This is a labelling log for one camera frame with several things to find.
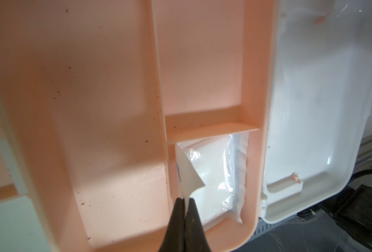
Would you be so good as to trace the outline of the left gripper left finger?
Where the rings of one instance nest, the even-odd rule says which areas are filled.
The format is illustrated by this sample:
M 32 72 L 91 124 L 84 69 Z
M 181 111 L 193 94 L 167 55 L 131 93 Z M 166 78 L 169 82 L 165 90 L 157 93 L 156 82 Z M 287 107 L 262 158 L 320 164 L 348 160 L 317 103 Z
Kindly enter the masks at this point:
M 185 249 L 185 200 L 177 198 L 159 252 L 183 252 Z

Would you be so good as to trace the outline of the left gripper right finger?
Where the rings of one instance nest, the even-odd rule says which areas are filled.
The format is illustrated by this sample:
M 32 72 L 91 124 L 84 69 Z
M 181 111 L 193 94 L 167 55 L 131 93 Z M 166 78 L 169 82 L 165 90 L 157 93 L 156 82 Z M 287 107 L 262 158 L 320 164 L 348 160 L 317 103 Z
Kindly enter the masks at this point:
M 211 252 L 193 198 L 189 198 L 185 217 L 185 252 Z

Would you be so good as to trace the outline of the white box pink trim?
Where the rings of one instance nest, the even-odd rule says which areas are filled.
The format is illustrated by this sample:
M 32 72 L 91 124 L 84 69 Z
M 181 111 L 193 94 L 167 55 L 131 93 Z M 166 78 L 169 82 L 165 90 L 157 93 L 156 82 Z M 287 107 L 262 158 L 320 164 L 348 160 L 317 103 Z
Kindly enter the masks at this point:
M 270 223 L 343 189 L 372 110 L 372 1 L 279 3 L 258 217 Z M 241 132 L 176 136 L 174 163 L 176 143 Z M 6 134 L 0 156 L 27 194 Z

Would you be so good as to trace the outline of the pink tray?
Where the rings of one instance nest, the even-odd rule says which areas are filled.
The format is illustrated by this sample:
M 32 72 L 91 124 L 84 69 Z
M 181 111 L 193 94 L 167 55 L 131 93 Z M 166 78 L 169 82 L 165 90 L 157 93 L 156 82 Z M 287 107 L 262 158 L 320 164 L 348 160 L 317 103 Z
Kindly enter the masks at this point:
M 0 123 L 52 251 L 157 251 L 171 140 L 250 129 L 239 248 L 259 217 L 279 1 L 0 1 Z

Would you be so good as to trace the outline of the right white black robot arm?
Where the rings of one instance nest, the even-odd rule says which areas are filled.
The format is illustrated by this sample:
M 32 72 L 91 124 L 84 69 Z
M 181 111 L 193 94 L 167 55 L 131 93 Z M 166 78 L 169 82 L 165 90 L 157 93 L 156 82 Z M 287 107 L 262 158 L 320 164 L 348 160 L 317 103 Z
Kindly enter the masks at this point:
M 372 187 L 361 185 L 354 190 L 347 186 L 319 206 L 353 240 L 372 249 Z

